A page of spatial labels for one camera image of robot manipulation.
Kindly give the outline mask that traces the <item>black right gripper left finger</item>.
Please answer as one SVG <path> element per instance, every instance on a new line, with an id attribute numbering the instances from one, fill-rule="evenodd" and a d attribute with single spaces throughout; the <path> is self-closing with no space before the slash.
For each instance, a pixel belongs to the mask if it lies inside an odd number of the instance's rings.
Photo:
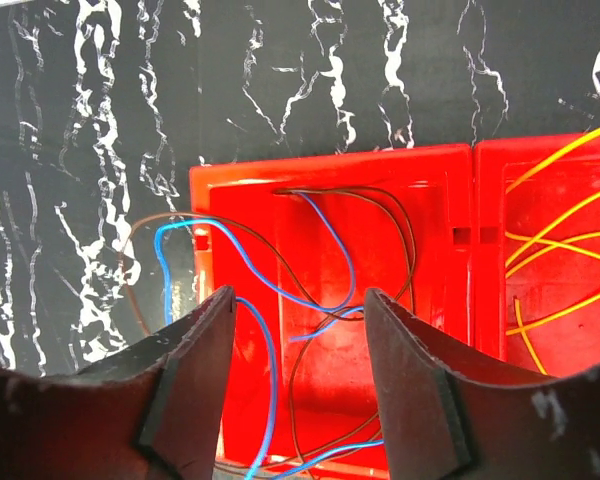
<path id="1" fill-rule="evenodd" d="M 71 375 L 0 367 L 0 479 L 209 479 L 236 322 L 233 288 Z"/>

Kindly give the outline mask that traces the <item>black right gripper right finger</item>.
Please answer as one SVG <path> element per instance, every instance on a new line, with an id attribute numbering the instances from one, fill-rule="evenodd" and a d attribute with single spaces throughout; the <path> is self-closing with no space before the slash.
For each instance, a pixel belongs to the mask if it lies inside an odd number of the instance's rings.
<path id="1" fill-rule="evenodd" d="M 377 288 L 366 338 L 393 479 L 600 479 L 600 364 L 563 377 L 497 360 Z"/>

